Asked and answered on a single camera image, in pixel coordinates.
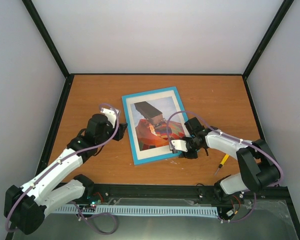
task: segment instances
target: yellow tool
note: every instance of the yellow tool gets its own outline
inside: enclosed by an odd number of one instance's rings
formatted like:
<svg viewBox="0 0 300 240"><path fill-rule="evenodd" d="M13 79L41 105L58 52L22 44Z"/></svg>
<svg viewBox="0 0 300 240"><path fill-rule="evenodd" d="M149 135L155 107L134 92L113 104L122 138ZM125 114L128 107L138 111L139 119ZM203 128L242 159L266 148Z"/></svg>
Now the yellow tool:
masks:
<svg viewBox="0 0 300 240"><path fill-rule="evenodd" d="M224 164L226 163L226 161L228 160L229 158L229 155L226 154L223 158L222 158L222 161L220 162L219 166L218 166L218 169L216 170L215 174L214 175L217 175L218 171L220 168L222 168L224 166Z"/></svg>

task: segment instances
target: wooden table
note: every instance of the wooden table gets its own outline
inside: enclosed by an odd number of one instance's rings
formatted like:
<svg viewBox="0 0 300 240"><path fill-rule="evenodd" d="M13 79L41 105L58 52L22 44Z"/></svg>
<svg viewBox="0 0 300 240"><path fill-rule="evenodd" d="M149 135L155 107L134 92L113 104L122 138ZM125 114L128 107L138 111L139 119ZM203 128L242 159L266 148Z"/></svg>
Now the wooden table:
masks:
<svg viewBox="0 0 300 240"><path fill-rule="evenodd" d="M205 118L225 133L247 140L259 138L256 122L241 76L207 75L76 75L57 132L51 163L80 129L87 126L100 103L122 110L123 95L176 86L186 110ZM134 166L128 132L111 141L102 152L70 173L64 182L84 174L95 183L213 185L217 180L239 172L238 163L229 158L214 176L225 155L214 149L199 152L198 159L169 158Z"/></svg>

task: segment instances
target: white wall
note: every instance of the white wall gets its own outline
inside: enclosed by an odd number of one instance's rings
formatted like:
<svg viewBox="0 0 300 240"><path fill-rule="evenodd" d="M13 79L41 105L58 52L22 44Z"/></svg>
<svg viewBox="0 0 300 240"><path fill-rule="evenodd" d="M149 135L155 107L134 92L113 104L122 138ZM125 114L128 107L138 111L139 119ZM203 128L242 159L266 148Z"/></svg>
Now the white wall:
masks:
<svg viewBox="0 0 300 240"><path fill-rule="evenodd" d="M282 0L34 0L71 73L242 74Z"/></svg>
<svg viewBox="0 0 300 240"><path fill-rule="evenodd" d="M65 79L21 0L0 0L0 240L7 188L36 171Z"/></svg>
<svg viewBox="0 0 300 240"><path fill-rule="evenodd" d="M300 0L292 4L248 83L300 220Z"/></svg>

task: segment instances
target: framed picture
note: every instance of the framed picture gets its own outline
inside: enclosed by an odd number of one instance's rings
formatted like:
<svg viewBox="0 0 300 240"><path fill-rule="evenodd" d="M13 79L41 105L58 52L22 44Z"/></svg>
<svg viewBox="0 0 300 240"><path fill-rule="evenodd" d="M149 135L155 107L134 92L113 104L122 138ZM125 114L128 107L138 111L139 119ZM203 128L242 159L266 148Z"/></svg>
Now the framed picture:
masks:
<svg viewBox="0 0 300 240"><path fill-rule="evenodd" d="M170 151L168 135L171 140L189 137L184 125L188 120L175 86L140 92L122 97L134 165L177 157Z"/></svg>

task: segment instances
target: robotic arm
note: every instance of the robotic arm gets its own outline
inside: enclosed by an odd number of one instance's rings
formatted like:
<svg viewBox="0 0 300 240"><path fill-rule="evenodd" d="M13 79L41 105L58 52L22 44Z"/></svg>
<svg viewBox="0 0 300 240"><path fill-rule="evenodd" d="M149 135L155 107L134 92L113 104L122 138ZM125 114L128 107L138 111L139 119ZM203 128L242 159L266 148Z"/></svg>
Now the robotic arm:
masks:
<svg viewBox="0 0 300 240"><path fill-rule="evenodd" d="M57 189L55 187L74 169L97 154L96 146L105 143L115 134L116 124L119 122L117 116L120 111L116 110L115 113L114 110L102 108L101 113L90 118L87 128L82 129L61 155L44 171L21 187L13 185L6 191L4 216L24 234L33 233L57 208L82 196L89 197L92 194L94 182L82 174L75 176L62 187ZM127 126L127 123L120 123L113 139L121 140Z"/></svg>
<svg viewBox="0 0 300 240"><path fill-rule="evenodd" d="M238 160L240 173L227 176L214 184L214 193L219 201L226 200L229 195L236 192L247 190L259 192L280 178L280 171L275 163L256 151L256 149L262 150L275 160L264 140L243 141L233 136L225 136L216 127L205 128L196 117L189 119L184 125L192 137L172 140L174 147L170 145L172 151L181 151L180 157L196 159L199 149L205 149L208 155L207 149L212 148Z"/></svg>

